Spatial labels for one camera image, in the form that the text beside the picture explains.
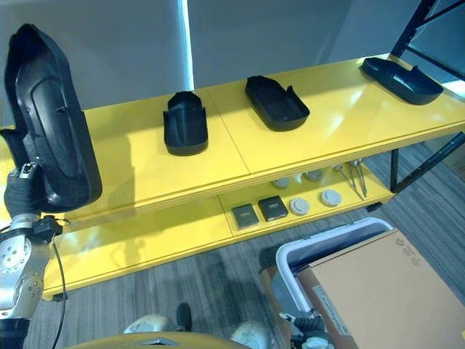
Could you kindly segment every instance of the yellow shelf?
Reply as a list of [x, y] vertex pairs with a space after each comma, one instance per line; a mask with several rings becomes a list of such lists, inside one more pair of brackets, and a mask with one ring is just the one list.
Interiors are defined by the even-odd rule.
[[[368, 169], [363, 171], [368, 189], [368, 198], [364, 201], [341, 180], [337, 172], [325, 169], [325, 176], [319, 183], [302, 179], [301, 184], [293, 181], [284, 190], [264, 183], [63, 234], [56, 241], [67, 288], [95, 284], [292, 225], [375, 202], [387, 202], [393, 194]], [[318, 201], [320, 192], [329, 188], [342, 195], [343, 200], [338, 207], [326, 207]], [[309, 214], [296, 216], [289, 212], [283, 219], [265, 222], [256, 203], [260, 198], [277, 194], [286, 205], [294, 197], [305, 198], [311, 205]], [[248, 203], [254, 204], [260, 223], [239, 231], [230, 209]], [[54, 258], [47, 266], [44, 282], [44, 298], [51, 299], [54, 294], [61, 293], [60, 273]]]
[[430, 104], [411, 105], [364, 76], [363, 60], [269, 75], [292, 85], [310, 109], [290, 132], [264, 125], [245, 93], [246, 80], [207, 90], [252, 173], [321, 168], [464, 128], [465, 103], [458, 96], [444, 91]]
[[[237, 81], [195, 91], [206, 107], [209, 147], [169, 155], [163, 111], [169, 96], [85, 112], [102, 176], [93, 204], [62, 214], [72, 230], [132, 217], [417, 143], [465, 128], [465, 103], [444, 91], [428, 105], [410, 105], [363, 76], [363, 59], [278, 73], [311, 114], [298, 129], [272, 132], [253, 112]], [[0, 142], [0, 194], [13, 168]], [[0, 222], [9, 217], [0, 203]]]
[[[93, 204], [58, 215], [72, 230], [57, 238], [69, 289], [148, 268], [288, 226], [376, 202], [390, 193], [367, 169], [362, 201], [340, 176], [326, 170], [319, 185], [295, 182], [285, 190], [270, 180], [370, 156], [465, 128], [465, 102], [444, 91], [428, 105], [410, 105], [358, 69], [363, 59], [271, 75], [293, 85], [311, 110], [289, 132], [272, 132], [253, 112], [246, 81], [196, 90], [207, 111], [209, 147], [195, 156], [169, 155], [163, 142], [163, 111], [171, 95], [87, 110], [86, 120], [102, 177], [103, 194]], [[0, 195], [13, 161], [0, 142]], [[318, 201], [333, 188], [336, 208]], [[294, 196], [312, 208], [264, 222], [260, 198]], [[262, 222], [239, 231], [230, 209], [254, 203]], [[10, 218], [0, 203], [0, 224]], [[61, 290], [57, 264], [46, 270], [45, 297]]]
[[[368, 191], [368, 197], [362, 201], [354, 192], [343, 177], [334, 171], [332, 167], [323, 170], [323, 178], [318, 182], [310, 182], [303, 176], [299, 180], [291, 178], [291, 184], [286, 189], [276, 188], [271, 182], [254, 185], [250, 188], [244, 188], [229, 193], [219, 195], [223, 210], [225, 211], [227, 222], [234, 236], [255, 234], [258, 232], [269, 232], [270, 230], [280, 230], [288, 226], [296, 225], [297, 223], [308, 222], [310, 220], [319, 220], [329, 215], [337, 214], [354, 209], [355, 206], [368, 206], [375, 202], [387, 202], [393, 194], [390, 193], [378, 178], [365, 166], [362, 166], [365, 178], [365, 184]], [[347, 166], [344, 168], [344, 173], [349, 176]], [[357, 189], [360, 195], [362, 191], [357, 182]], [[324, 190], [332, 189], [337, 191], [342, 196], [342, 202], [337, 207], [327, 207], [320, 200], [320, 193]], [[279, 195], [283, 203], [288, 208], [289, 214], [287, 217], [271, 222], [265, 222], [265, 219], [258, 206], [258, 200], [268, 198], [273, 195]], [[291, 213], [289, 204], [293, 198], [304, 198], [310, 204], [310, 213], [305, 216], [296, 216]], [[235, 218], [231, 209], [237, 206], [253, 203], [254, 210], [259, 216], [260, 224], [251, 228], [239, 230], [235, 222]]]

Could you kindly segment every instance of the black plastic tray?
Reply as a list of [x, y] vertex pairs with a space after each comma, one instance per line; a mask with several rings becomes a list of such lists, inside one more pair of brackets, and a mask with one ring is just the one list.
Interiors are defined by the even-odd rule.
[[206, 112], [192, 92], [178, 92], [163, 112], [164, 138], [168, 152], [178, 156], [200, 153], [209, 144]]
[[292, 86], [287, 91], [275, 80], [263, 76], [247, 79], [246, 93], [255, 111], [273, 131], [288, 131], [302, 125], [310, 114]]
[[62, 50], [35, 26], [23, 25], [9, 41], [4, 79], [15, 129], [0, 135], [18, 169], [32, 161], [40, 167], [36, 208], [67, 212], [97, 200], [102, 182]]
[[396, 62], [366, 58], [362, 70], [403, 100], [417, 105], [432, 102], [444, 89], [417, 66], [405, 69]]

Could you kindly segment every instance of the white round cap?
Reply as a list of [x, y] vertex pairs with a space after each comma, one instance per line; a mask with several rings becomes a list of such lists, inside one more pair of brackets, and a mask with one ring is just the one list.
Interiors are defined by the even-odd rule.
[[279, 180], [272, 181], [273, 185], [279, 189], [287, 188], [290, 182], [291, 182], [291, 178], [289, 177], [284, 177], [284, 178], [280, 178]]
[[317, 182], [323, 176], [323, 170], [322, 169], [316, 169], [315, 171], [304, 172], [304, 176], [310, 182]]
[[297, 214], [298, 216], [303, 216], [310, 211], [310, 204], [304, 198], [293, 198], [289, 207], [292, 213]]
[[326, 206], [335, 207], [341, 203], [342, 197], [337, 191], [328, 189], [321, 193], [321, 201]]

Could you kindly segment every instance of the black metal frame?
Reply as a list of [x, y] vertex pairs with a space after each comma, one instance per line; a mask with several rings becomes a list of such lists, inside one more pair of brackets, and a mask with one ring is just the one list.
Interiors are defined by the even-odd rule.
[[[427, 23], [431, 23], [434, 20], [437, 20], [439, 17], [445, 15], [449, 11], [456, 9], [457, 7], [465, 4], [465, 0], [457, 1], [455, 4], [452, 4], [445, 9], [439, 11], [435, 15], [428, 16], [431, 8], [434, 6], [434, 3], [437, 0], [422, 0], [413, 14], [412, 18], [405, 27], [402, 35], [397, 40], [397, 43], [394, 45], [394, 48], [391, 51], [391, 55], [400, 57], [405, 50], [412, 52], [413, 54], [427, 60], [431, 64], [436, 65], [438, 68], [448, 72], [451, 75], [454, 75], [460, 80], [465, 81], [465, 73], [459, 71], [454, 67], [444, 63], [443, 61], [428, 55], [423, 52], [418, 47], [411, 44], [413, 37], [416, 35], [416, 32], [419, 28], [425, 26]], [[391, 192], [398, 194], [402, 190], [406, 189], [410, 184], [415, 182], [422, 175], [427, 173], [434, 166], [439, 164], [443, 159], [449, 156], [455, 149], [465, 144], [465, 134], [459, 132], [452, 140], [450, 140], [446, 145], [444, 145], [438, 152], [433, 154], [429, 159], [427, 159], [422, 165], [417, 167], [413, 172], [411, 172], [407, 177], [405, 177], [400, 182], [397, 182], [397, 170], [399, 167], [399, 149], [394, 149], [391, 151]], [[381, 203], [373, 204], [368, 207], [368, 211], [373, 211], [381, 206]]]

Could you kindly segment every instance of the wire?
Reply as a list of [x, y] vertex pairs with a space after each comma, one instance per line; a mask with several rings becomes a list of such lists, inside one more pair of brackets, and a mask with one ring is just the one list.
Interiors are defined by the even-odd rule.
[[63, 272], [63, 266], [61, 264], [61, 259], [60, 259], [60, 255], [58, 254], [58, 249], [57, 249], [57, 245], [55, 244], [55, 237], [53, 236], [52, 238], [52, 246], [53, 246], [53, 251], [55, 253], [55, 256], [57, 257], [57, 261], [58, 261], [58, 266], [60, 267], [60, 274], [61, 274], [61, 282], [62, 282], [62, 286], [63, 286], [63, 305], [62, 305], [62, 308], [61, 308], [61, 319], [60, 319], [60, 325], [58, 326], [58, 332], [57, 332], [57, 336], [55, 337], [55, 341], [53, 342], [53, 346], [52, 346], [52, 349], [55, 349], [55, 347], [57, 346], [57, 343], [58, 343], [58, 339], [60, 338], [60, 335], [61, 335], [61, 330], [63, 328], [63, 322], [65, 320], [65, 310], [66, 310], [66, 283], [65, 283], [65, 273]]

